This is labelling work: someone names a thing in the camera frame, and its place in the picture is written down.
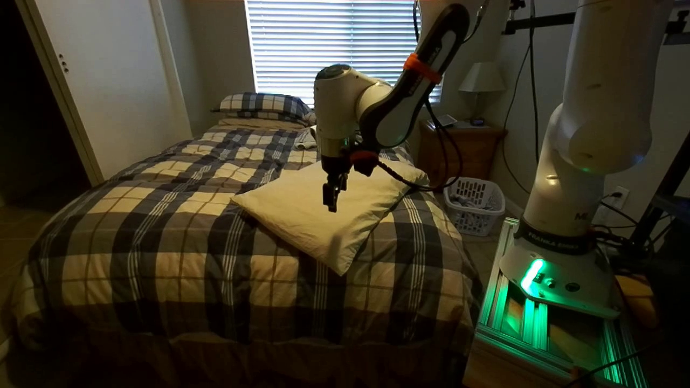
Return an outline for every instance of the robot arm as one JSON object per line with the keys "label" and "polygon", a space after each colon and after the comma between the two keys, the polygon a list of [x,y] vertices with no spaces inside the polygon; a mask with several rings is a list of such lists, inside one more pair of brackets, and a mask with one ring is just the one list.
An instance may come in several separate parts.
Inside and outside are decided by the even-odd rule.
{"label": "robot arm", "polygon": [[[336,208],[352,166],[370,174],[378,151],[404,141],[471,23],[462,4],[421,0],[434,21],[394,89],[350,66],[315,82],[319,148]],[[516,243],[499,265],[532,300],[614,316],[613,275],[591,238],[605,176],[636,166],[652,141],[655,57],[674,0],[581,0],[563,103],[555,110]]]}
{"label": "robot arm", "polygon": [[323,205],[330,210],[336,210],[336,198],[348,187],[352,166],[371,174],[380,148],[401,143],[411,136],[424,100],[467,37],[471,23],[467,7],[424,0],[421,9],[424,20],[434,20],[434,23],[406,60],[394,86],[366,78],[348,64],[333,64],[317,73],[317,141],[328,174]]}

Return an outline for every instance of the bed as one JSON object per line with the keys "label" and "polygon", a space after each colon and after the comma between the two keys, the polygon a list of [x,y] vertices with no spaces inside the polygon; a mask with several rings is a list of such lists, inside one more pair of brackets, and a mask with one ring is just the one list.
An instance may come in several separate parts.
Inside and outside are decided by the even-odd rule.
{"label": "bed", "polygon": [[15,342],[74,369],[145,363],[167,386],[435,386],[469,350],[481,285],[434,193],[404,192],[336,273],[238,205],[317,164],[307,105],[247,92],[221,110],[43,225],[14,292]]}

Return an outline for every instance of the pillow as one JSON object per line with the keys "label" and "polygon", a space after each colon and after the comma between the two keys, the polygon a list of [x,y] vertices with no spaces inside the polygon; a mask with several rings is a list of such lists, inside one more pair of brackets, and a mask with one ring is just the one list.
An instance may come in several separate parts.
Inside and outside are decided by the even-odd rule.
{"label": "pillow", "polygon": [[239,92],[227,95],[219,112],[238,118],[274,118],[293,123],[312,123],[312,112],[301,96],[274,95],[274,92]]}
{"label": "pillow", "polygon": [[[412,183],[427,174],[406,162],[386,164]],[[321,164],[286,170],[276,181],[236,195],[236,202],[282,242],[348,273],[370,232],[406,195],[407,183],[376,167],[371,176],[350,173],[348,190],[338,195],[338,210],[323,205],[325,173]]]}

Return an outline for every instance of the window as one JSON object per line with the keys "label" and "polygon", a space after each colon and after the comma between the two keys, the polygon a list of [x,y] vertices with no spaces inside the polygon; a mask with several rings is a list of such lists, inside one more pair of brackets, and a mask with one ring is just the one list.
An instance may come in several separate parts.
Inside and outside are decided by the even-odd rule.
{"label": "window", "polygon": [[312,105],[319,68],[345,62],[394,83],[416,48],[412,0],[247,0],[258,90]]}

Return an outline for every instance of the white pillow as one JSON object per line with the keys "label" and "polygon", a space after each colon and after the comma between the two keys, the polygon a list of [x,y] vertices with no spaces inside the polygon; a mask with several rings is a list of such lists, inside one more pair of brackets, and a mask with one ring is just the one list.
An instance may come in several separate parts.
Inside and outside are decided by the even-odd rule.
{"label": "white pillow", "polygon": [[[412,183],[427,181],[424,170],[406,162],[386,164]],[[317,162],[239,193],[236,202],[276,236],[344,275],[370,232],[411,187],[383,167],[376,167],[371,176],[350,173],[348,190],[338,195],[338,210],[333,212],[321,198],[323,181],[325,173]]]}

